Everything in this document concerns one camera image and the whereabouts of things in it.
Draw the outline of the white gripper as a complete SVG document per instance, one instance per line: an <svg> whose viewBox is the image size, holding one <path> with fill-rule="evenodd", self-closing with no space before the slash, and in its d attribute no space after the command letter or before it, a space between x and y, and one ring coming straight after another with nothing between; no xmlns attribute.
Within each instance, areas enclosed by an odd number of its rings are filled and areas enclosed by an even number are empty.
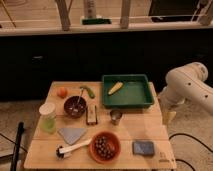
<svg viewBox="0 0 213 171"><path fill-rule="evenodd" d="M162 123L165 127L168 127L168 125L172 122L172 120L176 116L176 111L173 110L175 105L169 102L168 100L161 99L160 107L162 112Z"/></svg>

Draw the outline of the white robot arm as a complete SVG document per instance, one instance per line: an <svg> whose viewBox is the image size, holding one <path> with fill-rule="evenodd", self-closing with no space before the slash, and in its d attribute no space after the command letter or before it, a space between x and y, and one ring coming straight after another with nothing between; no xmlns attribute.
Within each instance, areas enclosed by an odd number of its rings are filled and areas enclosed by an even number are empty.
<svg viewBox="0 0 213 171"><path fill-rule="evenodd" d="M200 62L192 62L171 69L165 76L166 86L158 95L162 112L162 123L167 126L175 117L175 106L186 99L201 106L213 115L213 87L207 85L207 67Z"/></svg>

